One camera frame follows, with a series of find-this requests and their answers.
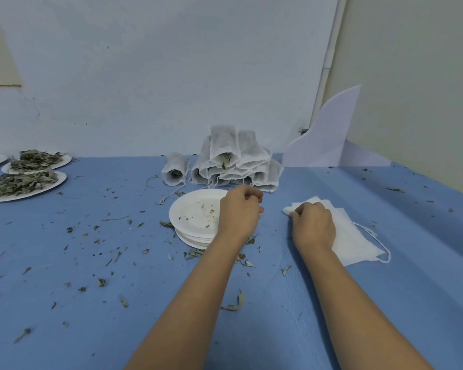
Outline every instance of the white string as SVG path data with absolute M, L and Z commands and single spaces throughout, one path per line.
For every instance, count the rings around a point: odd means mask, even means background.
M 170 193 L 168 196 L 165 196 L 164 198 L 161 199 L 161 201 L 159 203 L 155 203 L 156 205 L 163 205 L 166 201 L 166 199 L 168 197 L 170 197 L 171 195 L 173 195 L 175 192 L 177 192 L 179 189 L 182 189 L 185 187 L 185 185 L 187 184 L 187 173 L 190 171 L 191 169 L 187 169 L 187 171 L 185 172 L 184 176 L 184 181 L 182 182 L 184 185 L 181 186 L 181 187 L 178 187 L 177 189 L 175 189 L 172 193 Z
M 379 257 L 377 257 L 377 259 L 378 259 L 379 261 L 381 261 L 382 263 L 389 263 L 389 261 L 391 261 L 391 252 L 390 252 L 389 249 L 386 248 L 386 246 L 385 246 L 383 243 L 381 243 L 381 241 L 377 238 L 377 234 L 376 234 L 374 231 L 372 231 L 370 228 L 367 228 L 367 227 L 365 227 L 365 226 L 362 226 L 361 224 L 358 224 L 358 223 L 353 222 L 353 221 L 352 221 L 352 223 L 353 223 L 354 225 L 356 225 L 356 226 L 362 227 L 362 228 L 365 230 L 365 232 L 367 232 L 370 236 L 372 236 L 374 239 L 376 239 L 376 241 L 377 241 L 379 244 L 381 244 L 381 247 L 383 247 L 383 248 L 386 250 L 386 252 L 388 253 L 388 259 L 387 259 L 387 261 L 384 261 L 384 260 L 380 259 Z

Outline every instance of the pile of tea bags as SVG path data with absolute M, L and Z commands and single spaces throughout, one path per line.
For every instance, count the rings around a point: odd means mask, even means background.
M 271 151 L 259 145 L 254 131 L 213 126 L 192 167 L 191 183 L 208 186 L 248 184 L 274 192 L 283 167 L 271 156 Z

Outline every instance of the blue table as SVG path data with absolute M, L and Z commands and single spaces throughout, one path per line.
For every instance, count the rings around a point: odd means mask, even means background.
M 82 158 L 61 168 L 68 180 L 55 190 L 0 204 L 0 369 L 123 368 L 198 261 L 185 261 L 189 247 L 159 224 L 176 197 L 155 202 L 173 188 L 161 179 L 146 186 L 164 161 Z M 285 169 L 278 191 L 265 195 L 255 244 L 243 249 L 256 268 L 236 264 L 225 293 L 224 304 L 234 303 L 241 289 L 245 304 L 220 311 L 205 368 L 338 368 L 281 212 L 315 195 L 374 226 L 393 260 L 349 272 L 433 366 L 463 369 L 463 194 L 399 165 Z

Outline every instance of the forearm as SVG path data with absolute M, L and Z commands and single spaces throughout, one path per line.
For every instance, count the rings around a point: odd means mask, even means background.
M 215 239 L 125 370 L 201 369 L 238 249 Z
M 305 261 L 343 370 L 431 368 L 332 251 Z

